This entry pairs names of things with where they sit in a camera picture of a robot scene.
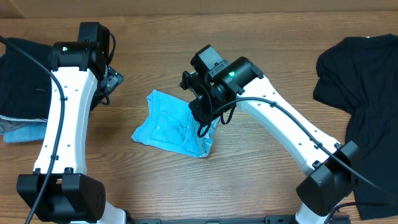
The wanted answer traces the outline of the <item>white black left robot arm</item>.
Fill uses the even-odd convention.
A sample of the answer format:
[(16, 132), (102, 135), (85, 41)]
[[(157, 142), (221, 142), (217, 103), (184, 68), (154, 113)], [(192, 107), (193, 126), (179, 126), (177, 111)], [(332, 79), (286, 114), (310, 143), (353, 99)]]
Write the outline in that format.
[(47, 128), (31, 174), (17, 179), (29, 218), (54, 223), (120, 223), (130, 214), (111, 205), (104, 184), (87, 174), (86, 134), (91, 111), (108, 105), (124, 78), (110, 67), (116, 40), (99, 22), (82, 22), (74, 42), (52, 47), (52, 94)]

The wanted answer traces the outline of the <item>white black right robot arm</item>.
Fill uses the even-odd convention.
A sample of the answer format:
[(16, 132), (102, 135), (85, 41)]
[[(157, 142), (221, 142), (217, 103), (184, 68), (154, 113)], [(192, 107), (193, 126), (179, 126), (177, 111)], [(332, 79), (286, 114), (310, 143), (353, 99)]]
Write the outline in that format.
[(194, 72), (183, 72), (180, 86), (194, 92), (189, 104), (199, 122), (197, 135), (210, 133), (210, 124), (235, 108), (262, 124), (289, 152), (306, 175), (296, 188), (302, 205), (293, 217), (268, 216), (266, 223), (349, 223), (338, 216), (341, 201), (359, 179), (358, 146), (344, 145), (325, 134), (289, 105), (271, 85), (263, 71), (246, 57), (234, 62), (223, 59), (211, 46), (199, 50), (190, 62)]

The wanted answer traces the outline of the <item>light blue printed t-shirt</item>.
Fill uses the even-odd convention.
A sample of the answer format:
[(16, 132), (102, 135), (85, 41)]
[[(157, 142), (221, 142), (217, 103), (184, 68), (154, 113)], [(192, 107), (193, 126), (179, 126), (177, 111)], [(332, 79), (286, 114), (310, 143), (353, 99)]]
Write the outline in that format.
[(147, 96), (149, 115), (132, 134), (135, 142), (186, 156), (203, 158), (210, 153), (219, 120), (212, 122), (205, 137), (197, 136), (199, 122), (188, 103), (161, 91)]

